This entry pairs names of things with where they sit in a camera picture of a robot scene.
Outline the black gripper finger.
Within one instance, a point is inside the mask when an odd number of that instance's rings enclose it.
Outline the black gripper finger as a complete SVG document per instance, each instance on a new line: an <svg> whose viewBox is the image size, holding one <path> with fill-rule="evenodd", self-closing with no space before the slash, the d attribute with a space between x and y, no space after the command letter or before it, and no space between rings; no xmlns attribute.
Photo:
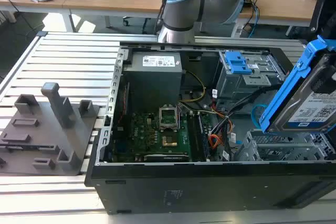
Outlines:
<svg viewBox="0 0 336 224"><path fill-rule="evenodd" d="M314 93L332 93L335 91L335 54L325 54L314 71L311 90Z"/></svg>

